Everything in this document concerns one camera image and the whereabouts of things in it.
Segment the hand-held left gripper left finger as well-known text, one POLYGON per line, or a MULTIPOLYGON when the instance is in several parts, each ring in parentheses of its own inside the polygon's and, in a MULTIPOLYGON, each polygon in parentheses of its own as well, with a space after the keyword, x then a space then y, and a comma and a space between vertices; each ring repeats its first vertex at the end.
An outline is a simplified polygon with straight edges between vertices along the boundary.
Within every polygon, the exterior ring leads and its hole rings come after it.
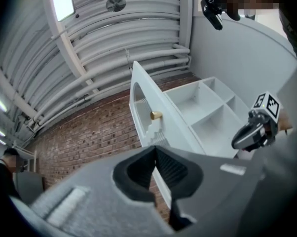
POLYGON ((129 199, 155 202, 155 196, 149 190, 155 166, 155 146, 146 147, 119 162, 113 169, 112 178, 117 188, 129 199))

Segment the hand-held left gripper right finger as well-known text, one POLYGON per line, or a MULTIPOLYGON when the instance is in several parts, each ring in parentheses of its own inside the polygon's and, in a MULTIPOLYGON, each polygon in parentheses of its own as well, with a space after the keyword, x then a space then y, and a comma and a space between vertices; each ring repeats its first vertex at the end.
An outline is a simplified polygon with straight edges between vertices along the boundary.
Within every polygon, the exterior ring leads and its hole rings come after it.
POLYGON ((203 171, 198 164, 175 153, 174 148, 155 147, 155 166, 170 190, 171 208, 169 224, 179 231, 192 224, 182 216, 177 201, 191 197, 203 180, 203 171))

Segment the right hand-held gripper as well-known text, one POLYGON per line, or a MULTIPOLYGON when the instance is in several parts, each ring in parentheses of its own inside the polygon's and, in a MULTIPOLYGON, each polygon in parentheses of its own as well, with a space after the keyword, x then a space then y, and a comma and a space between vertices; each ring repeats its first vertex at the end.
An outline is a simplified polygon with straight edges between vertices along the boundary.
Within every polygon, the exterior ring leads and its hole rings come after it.
POLYGON ((234 135, 231 146, 250 152, 271 145, 278 133, 281 104, 270 92, 260 94, 248 112, 247 123, 234 135))

